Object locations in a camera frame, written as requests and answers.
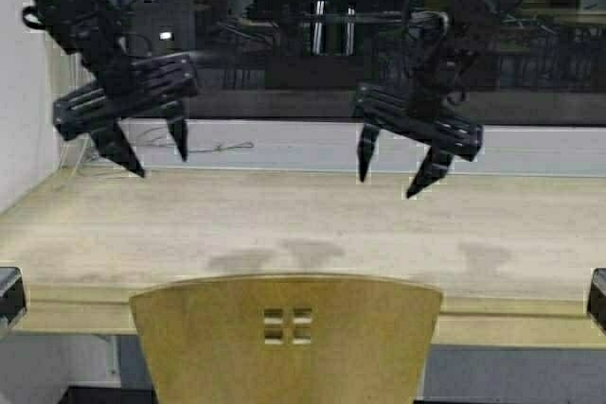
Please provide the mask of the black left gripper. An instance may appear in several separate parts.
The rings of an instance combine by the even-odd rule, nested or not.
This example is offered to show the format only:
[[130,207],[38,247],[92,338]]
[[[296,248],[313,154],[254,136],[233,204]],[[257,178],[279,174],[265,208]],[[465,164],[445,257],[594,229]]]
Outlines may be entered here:
[[118,122],[147,112],[165,119],[184,162],[188,158],[185,99],[199,93],[193,55],[188,52],[134,61],[130,84],[118,78],[88,83],[53,103],[53,124],[65,140],[90,134],[99,155],[141,178],[146,176]]

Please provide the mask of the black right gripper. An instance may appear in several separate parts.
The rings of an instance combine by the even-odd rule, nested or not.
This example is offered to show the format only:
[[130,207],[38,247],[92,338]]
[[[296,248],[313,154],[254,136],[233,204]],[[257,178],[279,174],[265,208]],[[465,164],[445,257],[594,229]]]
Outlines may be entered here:
[[362,183],[380,132],[392,132],[430,147],[406,190],[407,199],[443,179],[455,156],[471,162],[482,149],[483,126],[439,102],[416,100],[384,86],[361,83],[352,104],[353,115],[363,121],[357,145],[358,177]]

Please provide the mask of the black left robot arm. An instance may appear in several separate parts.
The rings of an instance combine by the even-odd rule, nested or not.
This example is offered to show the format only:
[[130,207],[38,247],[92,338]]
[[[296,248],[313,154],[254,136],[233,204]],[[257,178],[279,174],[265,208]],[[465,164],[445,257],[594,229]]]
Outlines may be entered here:
[[157,110],[182,159],[188,158],[184,100],[199,92],[196,65],[187,52],[145,59],[121,43],[127,31],[123,0],[33,0],[22,21],[45,31],[68,55],[80,61],[93,81],[57,98],[53,125],[63,140],[91,137],[98,154],[144,177],[121,120]]

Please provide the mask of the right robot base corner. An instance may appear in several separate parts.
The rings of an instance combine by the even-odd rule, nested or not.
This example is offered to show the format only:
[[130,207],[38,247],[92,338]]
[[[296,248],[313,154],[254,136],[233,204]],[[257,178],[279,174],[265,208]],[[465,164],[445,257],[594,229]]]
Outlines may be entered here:
[[596,268],[591,277],[586,312],[602,332],[606,330],[605,287],[605,269]]

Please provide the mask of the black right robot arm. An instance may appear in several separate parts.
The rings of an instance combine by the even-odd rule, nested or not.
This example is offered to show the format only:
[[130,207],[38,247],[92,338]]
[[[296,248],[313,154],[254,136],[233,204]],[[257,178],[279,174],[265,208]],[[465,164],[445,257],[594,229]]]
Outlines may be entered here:
[[444,179],[455,159],[475,160],[483,147],[484,127],[455,111],[468,95],[464,75],[488,53],[493,35],[521,2],[447,0],[442,10],[403,5],[397,40],[403,85],[362,83],[353,101],[353,112],[363,122],[357,145],[359,180],[370,171],[381,132],[428,148],[407,198]]

